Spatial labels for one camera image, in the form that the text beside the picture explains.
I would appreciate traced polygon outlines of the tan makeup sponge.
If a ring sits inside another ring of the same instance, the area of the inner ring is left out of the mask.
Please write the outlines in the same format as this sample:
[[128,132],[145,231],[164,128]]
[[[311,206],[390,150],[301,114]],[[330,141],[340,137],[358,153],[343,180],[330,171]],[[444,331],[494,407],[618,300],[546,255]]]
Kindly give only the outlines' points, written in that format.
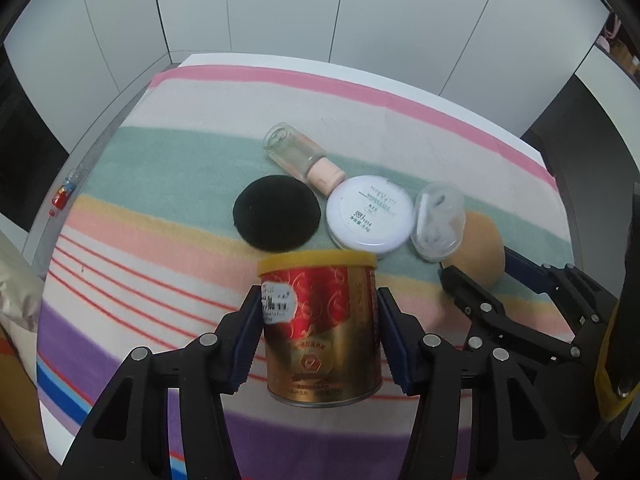
[[477,211],[465,211],[462,241],[442,267],[455,266],[483,288],[494,287],[506,270],[506,253],[495,223]]

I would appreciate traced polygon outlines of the clear oval plastic case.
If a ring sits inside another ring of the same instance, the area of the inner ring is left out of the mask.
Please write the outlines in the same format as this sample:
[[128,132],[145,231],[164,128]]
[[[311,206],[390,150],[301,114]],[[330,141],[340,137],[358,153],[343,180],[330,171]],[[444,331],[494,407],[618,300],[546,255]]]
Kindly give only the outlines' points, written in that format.
[[460,246],[465,227],[464,197],[448,182],[432,182],[414,201],[416,223],[410,235],[418,255],[441,262]]

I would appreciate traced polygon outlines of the red gold tin can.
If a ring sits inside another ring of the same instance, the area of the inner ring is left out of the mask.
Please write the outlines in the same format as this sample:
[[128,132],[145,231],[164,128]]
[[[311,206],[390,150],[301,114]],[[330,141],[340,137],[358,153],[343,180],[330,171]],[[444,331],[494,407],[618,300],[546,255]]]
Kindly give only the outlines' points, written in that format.
[[267,384],[304,408],[359,402],[382,386],[370,252],[287,252],[258,262]]

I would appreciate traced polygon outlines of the black round puff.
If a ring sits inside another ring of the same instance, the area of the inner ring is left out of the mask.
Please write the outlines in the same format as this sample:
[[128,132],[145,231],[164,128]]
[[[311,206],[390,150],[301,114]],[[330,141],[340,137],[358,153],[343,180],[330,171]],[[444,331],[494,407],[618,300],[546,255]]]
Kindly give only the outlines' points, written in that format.
[[262,177],[235,200],[232,217],[242,240],[262,252],[292,252],[317,232],[321,208],[308,186],[289,176]]

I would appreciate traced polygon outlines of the brown cardboard box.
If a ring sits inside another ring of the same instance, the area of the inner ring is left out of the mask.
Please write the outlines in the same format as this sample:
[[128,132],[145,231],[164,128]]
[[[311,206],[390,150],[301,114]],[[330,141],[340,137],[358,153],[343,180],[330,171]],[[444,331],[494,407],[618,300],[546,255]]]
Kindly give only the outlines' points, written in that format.
[[1,422],[29,466],[41,469],[48,452],[43,444],[36,389],[4,330],[1,331]]

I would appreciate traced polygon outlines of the white round compact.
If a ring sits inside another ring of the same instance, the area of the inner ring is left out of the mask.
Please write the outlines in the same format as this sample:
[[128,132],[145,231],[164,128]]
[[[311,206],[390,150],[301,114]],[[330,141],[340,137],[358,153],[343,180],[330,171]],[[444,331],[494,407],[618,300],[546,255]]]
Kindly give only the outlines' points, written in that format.
[[415,223],[409,194],[384,177],[349,178],[326,202],[326,224],[334,243],[378,258],[405,244]]

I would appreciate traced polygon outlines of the glass bottle pink cap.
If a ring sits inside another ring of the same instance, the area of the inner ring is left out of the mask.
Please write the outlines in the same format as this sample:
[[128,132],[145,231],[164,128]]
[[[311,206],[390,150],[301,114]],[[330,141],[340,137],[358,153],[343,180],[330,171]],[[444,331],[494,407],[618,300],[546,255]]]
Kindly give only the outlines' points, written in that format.
[[291,125],[280,122],[265,135],[262,148],[292,177],[329,196],[347,176],[317,143]]

